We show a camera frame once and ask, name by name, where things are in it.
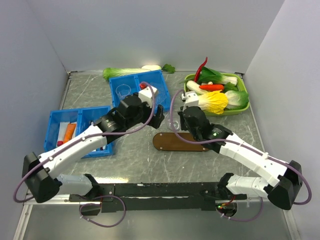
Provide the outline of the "clear faceted plastic cup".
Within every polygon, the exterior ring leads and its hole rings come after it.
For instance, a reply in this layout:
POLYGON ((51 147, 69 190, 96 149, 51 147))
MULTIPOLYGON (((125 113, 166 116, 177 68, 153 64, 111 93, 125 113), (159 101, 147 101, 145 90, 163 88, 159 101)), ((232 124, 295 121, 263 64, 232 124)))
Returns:
POLYGON ((173 119, 172 121, 169 119, 167 121, 167 128, 172 131, 173 129, 175 129, 176 131, 178 131, 180 129, 180 122, 176 119, 173 119))

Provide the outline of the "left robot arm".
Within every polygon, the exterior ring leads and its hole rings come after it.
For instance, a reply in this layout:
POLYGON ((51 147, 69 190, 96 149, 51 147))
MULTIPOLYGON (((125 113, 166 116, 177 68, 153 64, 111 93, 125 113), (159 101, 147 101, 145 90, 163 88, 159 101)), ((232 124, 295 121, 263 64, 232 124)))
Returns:
POLYGON ((164 120, 162 105, 156 105, 158 90, 147 87, 126 96, 107 114, 101 116, 78 136, 61 146, 36 155, 27 154, 23 159, 22 182, 37 203, 44 203, 58 194, 81 195, 87 201, 99 195, 98 183, 90 174, 63 175, 68 164, 86 154, 108 145, 120 137, 135 132, 132 128, 151 126, 158 129, 164 120))

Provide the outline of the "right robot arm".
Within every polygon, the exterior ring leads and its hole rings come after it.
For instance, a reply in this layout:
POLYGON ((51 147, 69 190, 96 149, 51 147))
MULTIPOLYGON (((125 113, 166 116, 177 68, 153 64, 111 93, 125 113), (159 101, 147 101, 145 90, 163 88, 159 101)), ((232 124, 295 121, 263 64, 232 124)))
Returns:
POLYGON ((181 128, 204 148, 227 156, 256 173, 257 177, 227 173, 221 178, 218 193, 223 199, 233 195, 267 198, 276 207, 290 210, 302 187, 301 165, 292 160, 272 161, 268 154, 241 140, 220 124, 210 123, 198 106, 181 107, 181 128))

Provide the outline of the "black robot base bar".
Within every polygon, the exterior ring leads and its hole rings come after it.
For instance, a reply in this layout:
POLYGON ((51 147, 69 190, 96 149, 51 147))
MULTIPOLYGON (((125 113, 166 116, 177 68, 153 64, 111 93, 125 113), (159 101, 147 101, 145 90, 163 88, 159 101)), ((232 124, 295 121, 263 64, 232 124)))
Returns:
POLYGON ((217 201, 245 200, 218 182, 101 183, 97 191, 69 201, 99 204, 102 213, 118 211, 189 210, 215 211, 217 201))

